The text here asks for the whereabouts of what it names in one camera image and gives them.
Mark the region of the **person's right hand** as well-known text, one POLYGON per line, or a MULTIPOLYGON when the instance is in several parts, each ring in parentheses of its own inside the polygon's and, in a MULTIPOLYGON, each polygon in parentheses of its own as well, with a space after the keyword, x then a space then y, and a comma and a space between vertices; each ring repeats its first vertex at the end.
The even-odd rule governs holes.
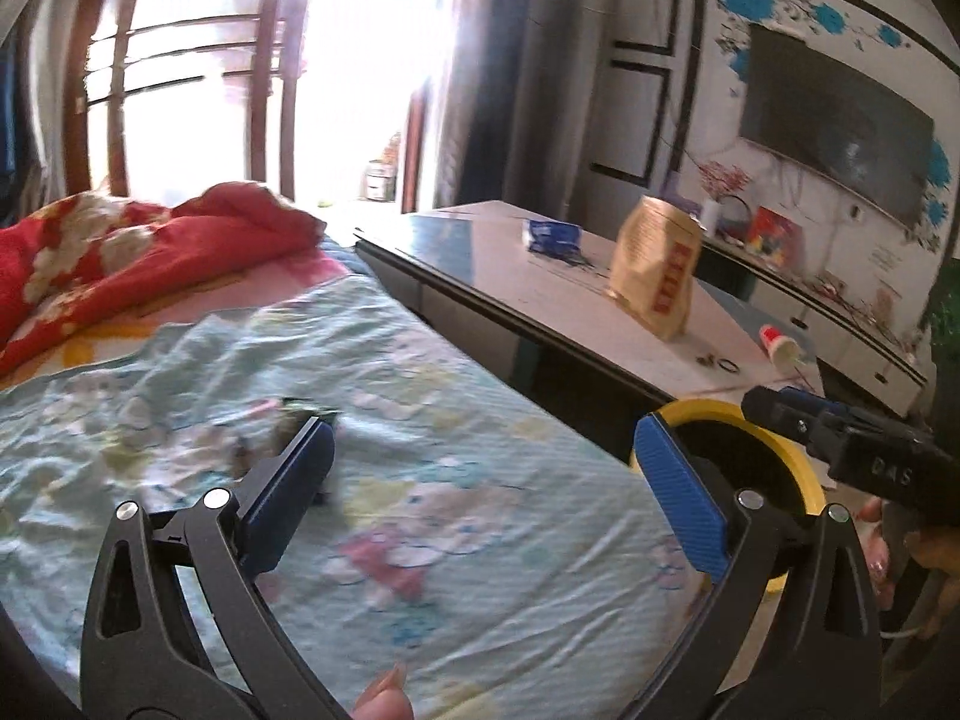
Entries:
MULTIPOLYGON (((869 497, 857 512, 857 520, 872 525, 868 532, 861 535, 861 548, 877 608, 889 611, 895 600, 896 578, 893 577, 890 556, 893 541, 884 533, 882 515, 884 501, 869 497)), ((929 640, 939 634, 947 617, 958 606, 958 530, 946 527, 919 528, 903 536, 901 546, 918 566, 931 572, 942 572, 946 576, 934 610, 919 628, 919 639, 929 640)))

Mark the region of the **person's left hand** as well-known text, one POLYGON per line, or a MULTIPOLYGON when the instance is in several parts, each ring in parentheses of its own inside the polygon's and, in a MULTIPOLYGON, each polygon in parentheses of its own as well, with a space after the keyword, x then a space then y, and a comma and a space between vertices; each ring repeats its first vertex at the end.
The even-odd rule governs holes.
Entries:
POLYGON ((407 670, 394 665, 378 676, 356 699, 353 720, 413 720, 412 702, 405 692, 407 670))

